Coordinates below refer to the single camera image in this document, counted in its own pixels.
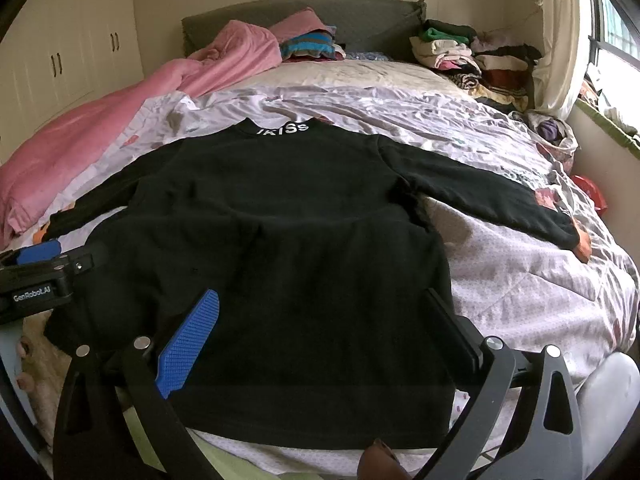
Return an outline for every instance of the black shirt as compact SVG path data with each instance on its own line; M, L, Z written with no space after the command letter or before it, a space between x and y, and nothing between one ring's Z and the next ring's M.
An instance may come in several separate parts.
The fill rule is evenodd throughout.
M121 173L52 220L96 216L105 189L109 207L128 205L89 238L108 263L76 283L94 328L80 309L57 310L46 335L69 353L89 340L121 348L217 291L218 323L169 400L186 426L246 442L425 448L447 433L453 387L423 293L451 305L449 267L419 192L578 243L568 216L516 182L318 120L245 120Z

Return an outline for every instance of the curtain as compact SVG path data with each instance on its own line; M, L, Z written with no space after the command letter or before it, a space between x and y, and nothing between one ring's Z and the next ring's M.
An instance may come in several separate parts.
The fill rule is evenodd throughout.
M542 0L545 56L533 70L536 111L565 120L589 63L590 0Z

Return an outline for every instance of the headboard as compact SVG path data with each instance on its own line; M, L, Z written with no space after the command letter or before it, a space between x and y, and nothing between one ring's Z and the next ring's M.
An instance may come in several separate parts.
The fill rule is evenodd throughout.
M182 20L186 56L207 46L229 20L271 27L305 7L312 7L326 25L337 27L335 41L352 52L384 52L395 60L415 62L409 37L426 14L424 0L257 0Z

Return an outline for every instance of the silver bolt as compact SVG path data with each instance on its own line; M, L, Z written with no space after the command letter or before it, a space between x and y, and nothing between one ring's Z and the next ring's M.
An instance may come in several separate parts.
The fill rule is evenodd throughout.
M137 338L133 342L133 346L137 350L144 350L145 348L148 348L150 344L151 344L151 339L149 339L146 335L143 335Z
M87 357L89 355L89 345L80 345L76 349L76 355L78 357Z
M504 346L502 339L499 337L488 337L484 341L491 350L502 350L502 347Z
M551 357L560 357L561 351L556 345L549 345L546 347L546 353Z

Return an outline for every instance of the white wardrobe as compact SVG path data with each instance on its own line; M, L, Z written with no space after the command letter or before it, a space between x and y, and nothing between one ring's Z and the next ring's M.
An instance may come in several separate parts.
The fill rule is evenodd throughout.
M0 43L0 163L52 118L142 77L133 0L28 0Z

